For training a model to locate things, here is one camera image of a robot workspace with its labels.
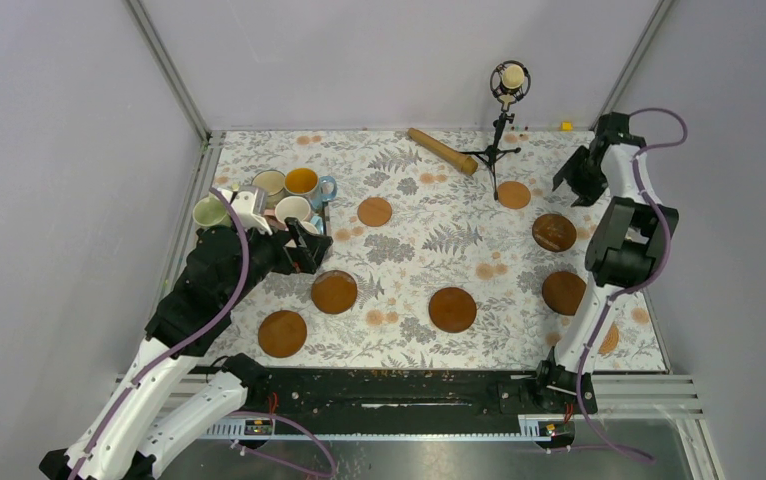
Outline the glossy brown coaster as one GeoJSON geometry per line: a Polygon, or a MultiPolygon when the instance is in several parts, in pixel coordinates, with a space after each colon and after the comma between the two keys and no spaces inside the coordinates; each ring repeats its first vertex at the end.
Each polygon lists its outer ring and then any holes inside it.
{"type": "Polygon", "coordinates": [[[353,307],[358,297],[356,280],[341,270],[319,275],[311,287],[311,300],[323,313],[341,314],[353,307]]]}

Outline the dark scuffed brown coaster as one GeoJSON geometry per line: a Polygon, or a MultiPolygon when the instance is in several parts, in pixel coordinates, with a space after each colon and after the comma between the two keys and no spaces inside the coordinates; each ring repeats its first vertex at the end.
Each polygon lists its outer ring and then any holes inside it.
{"type": "Polygon", "coordinates": [[[577,240],[574,224],[563,215],[554,213],[539,216],[533,223],[531,233],[540,247],[555,253],[569,250],[577,240]]]}

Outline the woven rattan coaster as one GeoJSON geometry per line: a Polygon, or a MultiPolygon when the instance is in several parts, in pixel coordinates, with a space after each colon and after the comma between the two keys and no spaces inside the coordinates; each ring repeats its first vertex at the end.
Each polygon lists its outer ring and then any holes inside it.
{"type": "Polygon", "coordinates": [[[598,349],[600,355],[607,355],[615,351],[620,341],[620,331],[615,323],[613,323],[598,349]]]}

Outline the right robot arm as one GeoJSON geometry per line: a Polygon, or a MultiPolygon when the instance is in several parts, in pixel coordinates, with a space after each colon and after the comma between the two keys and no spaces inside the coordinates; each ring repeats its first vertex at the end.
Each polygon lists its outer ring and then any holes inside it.
{"type": "Polygon", "coordinates": [[[575,206],[610,202],[585,252],[586,289],[571,325],[537,368],[533,402],[549,413],[594,411],[592,371],[611,327],[612,310],[661,273],[670,254],[678,212],[654,193],[645,160],[646,140],[632,134],[631,117],[611,112],[596,122],[594,138],[578,148],[553,177],[567,185],[575,206]]]}

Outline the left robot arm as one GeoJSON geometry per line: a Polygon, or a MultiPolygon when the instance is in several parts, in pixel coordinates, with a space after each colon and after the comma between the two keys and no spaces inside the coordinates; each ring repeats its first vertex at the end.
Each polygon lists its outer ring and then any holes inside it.
{"type": "Polygon", "coordinates": [[[274,234],[218,225],[198,230],[197,237],[113,398],[77,442],[41,460],[47,478],[157,479],[220,418],[239,407],[258,410],[268,401],[263,378],[219,373],[171,414],[159,415],[177,384],[230,325],[233,308],[270,273],[315,273],[333,240],[297,221],[274,234]]]}

